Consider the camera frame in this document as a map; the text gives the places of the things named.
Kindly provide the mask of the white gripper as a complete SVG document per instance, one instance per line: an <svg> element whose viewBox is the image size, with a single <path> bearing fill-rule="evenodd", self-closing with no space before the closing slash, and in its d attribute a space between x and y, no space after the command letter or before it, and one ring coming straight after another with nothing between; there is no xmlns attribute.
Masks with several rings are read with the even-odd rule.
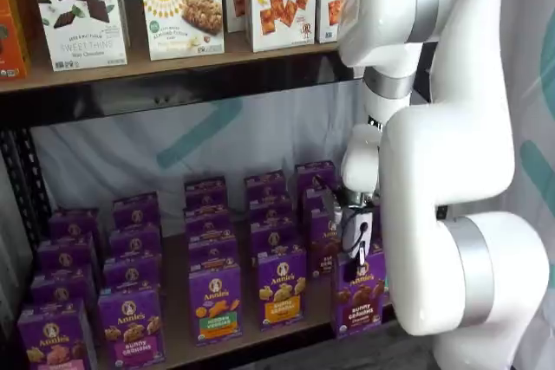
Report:
<svg viewBox="0 0 555 370"><path fill-rule="evenodd" d="M345 208L341 220L342 252L355 263L343 265L342 279L353 282L357 276L357 266L362 267L369 253L373 230L374 210L372 208Z"/></svg>

